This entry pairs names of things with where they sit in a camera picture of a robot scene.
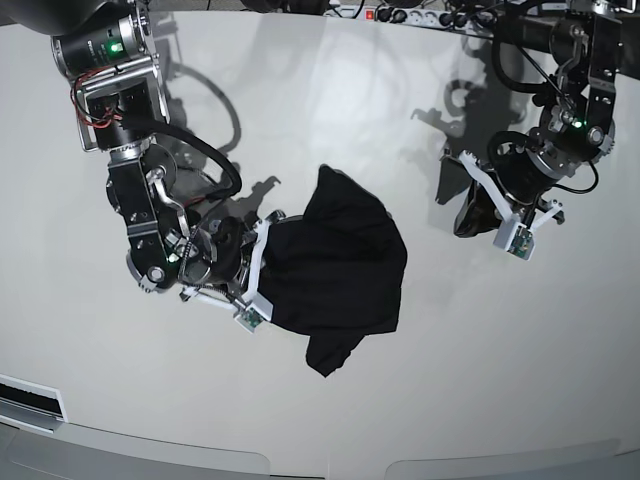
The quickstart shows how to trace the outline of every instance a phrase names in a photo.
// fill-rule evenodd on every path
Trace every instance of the cable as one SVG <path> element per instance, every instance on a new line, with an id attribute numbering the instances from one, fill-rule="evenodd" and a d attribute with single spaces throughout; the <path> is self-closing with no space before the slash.
<path id="1" fill-rule="evenodd" d="M 211 186 L 213 186 L 213 187 L 218 185 L 218 182 L 216 182 L 207 173 L 205 173 L 204 171 L 200 170 L 199 168 L 179 166 L 178 170 L 185 170 L 185 171 L 188 171 L 188 172 L 193 172 L 193 173 L 197 174 L 199 177 L 201 177 L 204 180 L 206 180 L 207 182 L 209 182 L 211 184 Z"/>
<path id="2" fill-rule="evenodd" d="M 376 7 L 376 9 L 374 10 L 374 12 L 373 12 L 373 21 L 374 21 L 374 22 L 377 22 L 377 21 L 378 21 L 378 12 L 380 11 L 380 9 L 381 9 L 382 7 L 386 7 L 386 5 L 384 4 L 384 2 L 380 2 L 380 5 L 378 5 L 378 6 Z"/>
<path id="3" fill-rule="evenodd" d="M 504 130 L 494 133 L 487 142 L 487 155 L 491 164 L 495 167 L 500 163 L 499 149 L 505 143 L 511 143 L 519 147 L 530 147 L 532 139 L 524 133 L 514 130 Z"/>
<path id="4" fill-rule="evenodd" d="M 513 14 L 516 16 L 524 15 L 529 10 L 535 7 L 541 7 L 545 3 L 557 3 L 557 0 L 526 0 L 525 2 L 519 4 L 509 3 L 507 8 L 507 13 Z"/>
<path id="5" fill-rule="evenodd" d="M 176 127 L 175 125 L 169 125 L 158 120 L 151 118 L 141 117 L 132 114 L 122 114 L 120 120 L 122 128 L 142 130 L 151 133 L 161 133 L 170 137 L 176 138 L 184 143 L 191 145 L 193 148 L 201 152 L 203 155 L 209 157 L 215 163 L 217 163 L 222 170 L 224 170 L 231 179 L 231 186 L 227 188 L 221 188 L 207 194 L 208 200 L 219 200 L 229 198 L 242 189 L 242 179 L 238 170 L 231 164 L 231 162 L 218 150 L 213 148 L 206 142 L 203 142 L 195 135 Z"/>
<path id="6" fill-rule="evenodd" d="M 85 108 L 82 105 L 78 103 L 78 100 L 77 100 L 78 87 L 81 82 L 88 80 L 89 78 L 103 71 L 105 68 L 106 67 L 97 68 L 95 70 L 90 70 L 87 73 L 80 75 L 78 78 L 76 78 L 73 81 L 73 84 L 71 86 L 71 91 L 69 92 L 71 103 L 73 104 L 76 110 L 76 115 L 78 116 L 78 119 L 85 125 L 88 125 L 94 128 L 107 128 L 109 125 L 111 125 L 111 121 L 113 120 L 113 113 L 115 113 L 115 110 L 113 108 L 107 109 L 105 111 L 105 115 L 102 116 L 101 118 L 91 115 L 87 110 L 85 110 Z"/>
<path id="7" fill-rule="evenodd" d="M 329 10 L 332 10 L 336 15 L 338 15 L 340 18 L 344 18 L 342 16 L 342 14 L 340 13 L 340 10 L 338 10 L 336 7 L 334 7 L 333 5 L 329 4 Z"/>
<path id="8" fill-rule="evenodd" d="M 569 102 L 569 104 L 573 103 L 571 101 L 571 99 L 569 98 L 568 94 L 563 92 L 560 89 L 560 87 L 558 87 L 558 85 L 556 85 L 556 82 L 554 82 L 551 79 L 551 77 L 549 77 L 549 75 L 547 75 L 547 72 L 544 71 L 544 69 L 540 66 L 540 64 L 538 62 L 536 62 L 534 60 L 534 58 L 531 55 L 529 55 L 529 53 L 521 45 L 518 45 L 516 43 L 514 43 L 514 45 L 516 46 L 518 51 L 522 54 L 522 56 L 524 58 L 526 58 L 529 61 L 529 63 L 531 65 L 533 65 L 533 67 L 538 71 L 538 73 L 540 73 L 540 75 L 542 75 L 544 77 L 544 79 L 547 81 L 547 83 L 553 87 L 553 89 L 558 93 L 558 95 L 563 97 L 567 102 Z"/>
<path id="9" fill-rule="evenodd" d="M 589 162 L 589 166 L 591 170 L 593 170 L 593 184 L 589 188 L 585 188 L 584 190 L 576 190 L 575 188 L 565 187 L 564 185 L 558 185 L 557 183 L 554 185 L 555 188 L 559 188 L 560 190 L 564 190 L 565 192 L 575 193 L 576 195 L 584 195 L 585 193 L 593 192 L 598 183 L 600 183 L 600 175 L 598 174 L 598 170 L 593 163 L 593 160 L 587 160 Z"/>
<path id="10" fill-rule="evenodd" d="M 547 90 L 547 86 L 544 83 L 524 83 L 518 82 L 512 79 L 502 68 L 502 60 L 500 58 L 500 47 L 502 40 L 500 40 L 497 31 L 494 32 L 493 42 L 491 44 L 491 64 L 493 70 L 496 73 L 498 80 L 507 87 L 509 90 L 520 93 L 544 93 Z"/>
<path id="11" fill-rule="evenodd" d="M 476 15 L 479 15 L 479 14 L 485 13 L 485 12 L 495 13 L 496 10 L 499 9 L 499 8 L 505 8 L 505 4 L 504 3 L 497 3 L 497 4 L 491 5 L 489 7 L 481 8 L 480 10 L 476 10 L 475 12 L 473 12 L 469 18 L 473 18 Z"/>
<path id="12" fill-rule="evenodd" d="M 358 11 L 356 12 L 356 14 L 351 18 L 358 18 L 358 15 L 362 13 L 362 9 L 364 8 L 364 2 L 365 0 L 360 0 L 360 8 L 358 8 Z"/>
<path id="13" fill-rule="evenodd" d="M 205 197 L 205 196 L 194 197 L 194 198 L 184 202 L 184 208 L 195 207 L 196 205 L 200 205 L 206 199 L 207 199 L 207 197 Z"/>
<path id="14" fill-rule="evenodd" d="M 207 287 L 206 284 L 196 284 L 196 283 L 191 283 L 191 282 L 185 280 L 184 274 L 185 274 L 185 272 L 187 270 L 187 259 L 189 258 L 189 253 L 191 253 L 191 248 L 193 247 L 193 242 L 195 241 L 196 236 L 198 235 L 198 232 L 200 231 L 202 226 L 205 225 L 209 221 L 209 217 L 216 210 L 216 207 L 217 207 L 217 205 L 213 205 L 209 209 L 209 211 L 207 211 L 207 213 L 205 213 L 202 216 L 202 218 L 200 219 L 198 224 L 191 231 L 191 235 L 189 235 L 189 238 L 187 239 L 187 243 L 184 246 L 184 250 L 182 252 L 182 261 L 180 262 L 180 269 L 178 270 L 178 281 L 180 283 L 182 283 L 183 285 L 186 285 L 188 287 L 193 287 L 193 288 L 206 288 Z"/>

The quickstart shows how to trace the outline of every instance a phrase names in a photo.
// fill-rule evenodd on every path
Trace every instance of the vent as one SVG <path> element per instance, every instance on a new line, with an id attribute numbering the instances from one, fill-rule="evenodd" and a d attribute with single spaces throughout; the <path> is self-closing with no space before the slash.
<path id="1" fill-rule="evenodd" d="M 68 422 L 60 391 L 0 375 L 0 421 L 53 433 Z"/>

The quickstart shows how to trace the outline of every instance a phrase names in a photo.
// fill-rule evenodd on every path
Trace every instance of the metal bracket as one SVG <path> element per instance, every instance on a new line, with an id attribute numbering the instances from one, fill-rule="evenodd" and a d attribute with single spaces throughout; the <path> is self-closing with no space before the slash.
<path id="1" fill-rule="evenodd" d="M 511 204 L 504 198 L 491 177 L 478 167 L 478 159 L 474 154 L 465 150 L 458 156 L 458 160 L 471 178 L 486 190 L 502 218 L 493 245 L 518 258 L 529 260 L 535 249 L 536 230 L 556 216 L 562 210 L 562 204 L 553 200 L 551 208 L 533 222 L 531 227 L 527 227 L 522 223 L 520 215 L 511 209 Z"/>
<path id="2" fill-rule="evenodd" d="M 189 222 L 187 221 L 187 214 L 184 211 L 182 204 L 176 202 L 167 194 L 167 190 L 164 186 L 164 170 L 162 168 L 154 168 L 147 174 L 147 182 L 149 185 L 153 185 L 158 198 L 167 207 L 176 211 L 178 217 L 178 225 L 180 226 L 180 233 L 185 238 L 189 238 L 191 231 L 189 230 Z"/>
<path id="3" fill-rule="evenodd" d="M 273 315 L 273 305 L 258 293 L 258 284 L 260 281 L 260 270 L 262 269 L 262 256 L 269 237 L 269 227 L 272 221 L 275 222 L 281 218 L 281 216 L 270 215 L 268 218 L 260 220 L 254 225 L 254 232 L 257 234 L 257 239 L 251 252 L 247 291 L 242 297 L 232 303 L 208 295 L 198 288 L 185 287 L 181 293 L 183 300 L 197 298 L 208 305 L 231 310 L 235 312 L 233 316 L 234 320 L 249 333 L 253 333 L 262 322 L 270 322 Z"/>

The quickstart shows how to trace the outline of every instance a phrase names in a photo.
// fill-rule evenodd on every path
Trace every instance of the power strip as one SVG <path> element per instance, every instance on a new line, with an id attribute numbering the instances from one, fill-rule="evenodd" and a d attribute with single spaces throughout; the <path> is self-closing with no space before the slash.
<path id="1" fill-rule="evenodd" d="M 454 27 L 447 22 L 447 15 L 451 12 L 445 10 L 431 10 L 427 8 L 392 8 L 364 7 L 357 18 L 354 15 L 358 11 L 357 5 L 341 5 L 334 10 L 327 10 L 325 17 L 344 18 L 352 20 L 364 20 L 369 22 L 392 23 L 395 25 L 408 25 L 432 30 L 446 30 L 474 37 L 491 38 L 491 32 L 475 22 L 468 21 L 463 26 Z"/>

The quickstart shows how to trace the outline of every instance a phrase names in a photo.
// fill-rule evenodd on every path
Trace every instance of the screw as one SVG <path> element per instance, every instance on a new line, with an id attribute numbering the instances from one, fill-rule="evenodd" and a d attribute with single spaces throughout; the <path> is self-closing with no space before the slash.
<path id="1" fill-rule="evenodd" d="M 562 122 L 567 125 L 574 120 L 573 113 L 571 113 L 569 110 L 563 110 L 560 118 L 562 119 Z"/>
<path id="2" fill-rule="evenodd" d="M 149 28 L 149 20 L 147 19 L 147 16 L 144 15 L 144 13 L 140 15 L 140 23 L 142 24 L 142 31 L 144 32 L 144 34 L 147 37 L 151 35 L 151 28 Z"/>
<path id="3" fill-rule="evenodd" d="M 154 283 L 160 283 L 162 282 L 162 280 L 164 280 L 164 270 L 162 270 L 160 267 L 149 268 L 147 275 Z"/>
<path id="4" fill-rule="evenodd" d="M 604 140 L 604 134 L 600 127 L 593 127 L 587 134 L 587 139 L 591 145 L 600 145 Z"/>

